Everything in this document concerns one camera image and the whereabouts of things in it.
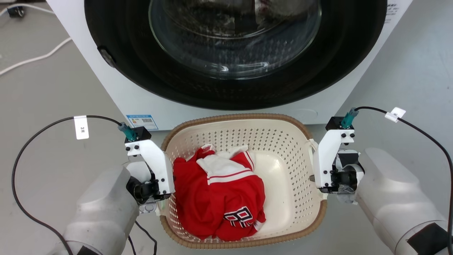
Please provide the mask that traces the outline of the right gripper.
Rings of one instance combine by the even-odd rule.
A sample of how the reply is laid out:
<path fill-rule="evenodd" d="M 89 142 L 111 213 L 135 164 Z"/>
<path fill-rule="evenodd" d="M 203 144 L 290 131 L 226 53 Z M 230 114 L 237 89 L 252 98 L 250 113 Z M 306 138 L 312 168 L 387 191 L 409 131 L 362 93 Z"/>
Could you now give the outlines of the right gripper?
<path fill-rule="evenodd" d="M 319 189 L 324 197 L 335 194 L 338 201 L 357 205 L 356 190 L 365 171 L 358 161 L 360 153 L 354 150 L 339 150 L 333 162 L 332 170 L 327 172 L 330 183 L 324 183 Z M 310 175 L 309 181 L 315 182 L 315 176 Z"/>

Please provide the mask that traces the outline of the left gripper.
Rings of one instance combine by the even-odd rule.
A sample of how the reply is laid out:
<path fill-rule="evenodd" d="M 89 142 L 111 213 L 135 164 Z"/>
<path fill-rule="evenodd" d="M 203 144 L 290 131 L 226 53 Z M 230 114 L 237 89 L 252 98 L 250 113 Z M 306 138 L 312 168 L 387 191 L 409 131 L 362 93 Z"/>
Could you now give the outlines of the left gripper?
<path fill-rule="evenodd" d="M 159 180 L 156 179 L 152 170 L 148 172 L 149 177 L 145 174 L 144 181 L 141 181 L 139 178 L 143 176 L 142 172 L 129 170 L 130 178 L 126 184 L 126 189 L 136 200 L 141 214 L 159 214 L 164 205 L 164 200 L 169 199 L 171 194 L 160 191 Z"/>

